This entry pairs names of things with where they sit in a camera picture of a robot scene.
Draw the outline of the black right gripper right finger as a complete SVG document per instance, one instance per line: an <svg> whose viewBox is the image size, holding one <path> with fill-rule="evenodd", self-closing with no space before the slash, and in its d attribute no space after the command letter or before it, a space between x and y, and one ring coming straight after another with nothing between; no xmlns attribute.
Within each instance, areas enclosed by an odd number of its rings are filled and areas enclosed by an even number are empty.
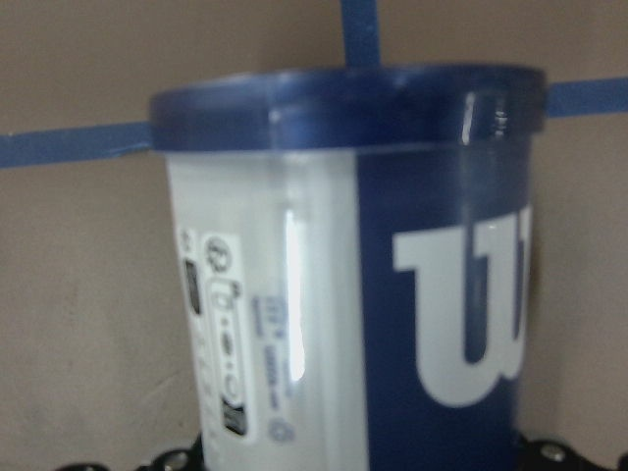
<svg viewBox="0 0 628 471"><path fill-rule="evenodd" d="M592 460L574 447L563 434L539 427L518 427L514 439L515 470L523 471L606 471L627 469L627 451L609 466Z"/></svg>

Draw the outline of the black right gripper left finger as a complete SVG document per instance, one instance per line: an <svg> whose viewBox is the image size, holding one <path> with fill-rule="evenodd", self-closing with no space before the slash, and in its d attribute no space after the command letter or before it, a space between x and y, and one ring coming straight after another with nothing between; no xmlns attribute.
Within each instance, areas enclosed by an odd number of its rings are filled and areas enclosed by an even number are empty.
<svg viewBox="0 0 628 471"><path fill-rule="evenodd" d="M67 456L54 470L207 470L203 434L177 438L149 437L144 434L97 437L85 443L71 443Z"/></svg>

